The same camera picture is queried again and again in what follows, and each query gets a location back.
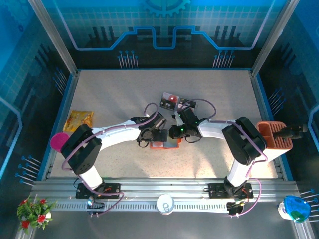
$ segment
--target potted plant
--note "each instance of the potted plant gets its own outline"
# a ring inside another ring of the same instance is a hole
[[[28,197],[23,200],[17,209],[17,215],[21,221],[19,230],[23,229],[26,234],[28,234],[29,226],[32,228],[42,227],[44,230],[45,226],[52,220],[50,210],[55,205],[56,202],[48,204],[45,199],[37,199],[31,202],[30,197]]]

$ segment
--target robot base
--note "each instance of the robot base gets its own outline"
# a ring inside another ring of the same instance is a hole
[[[98,188],[94,189],[94,191],[101,193],[118,193],[121,191],[121,185],[119,183],[103,183]],[[96,199],[118,199],[120,197],[119,195],[99,197],[97,194],[91,193],[83,183],[79,183],[75,198],[89,199],[90,196],[93,196]]]
[[[246,199],[253,198],[253,190],[250,183],[246,183],[241,190],[234,195],[229,195],[224,187],[224,183],[209,183],[204,192],[209,193],[210,199]]]

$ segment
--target blue cap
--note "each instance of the blue cap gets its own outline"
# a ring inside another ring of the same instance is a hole
[[[297,223],[304,222],[310,215],[311,206],[302,198],[287,196],[284,205],[286,212]]]

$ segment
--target glass panel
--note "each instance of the glass panel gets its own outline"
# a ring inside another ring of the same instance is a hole
[[[299,2],[260,71],[274,118],[287,125],[307,124],[319,103],[318,12],[316,0]],[[307,132],[304,138],[294,140],[286,156],[301,191],[314,187],[318,192],[319,112],[309,126],[313,137]]]
[[[285,0],[45,0],[79,68],[252,67]]]
[[[69,78],[29,3],[11,2],[0,6],[0,238],[14,238]]]

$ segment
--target yellow snack bag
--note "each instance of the yellow snack bag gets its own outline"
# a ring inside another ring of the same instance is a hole
[[[72,110],[71,114],[66,121],[63,131],[74,132],[79,126],[86,124],[88,127],[92,127],[93,111],[75,111]]]

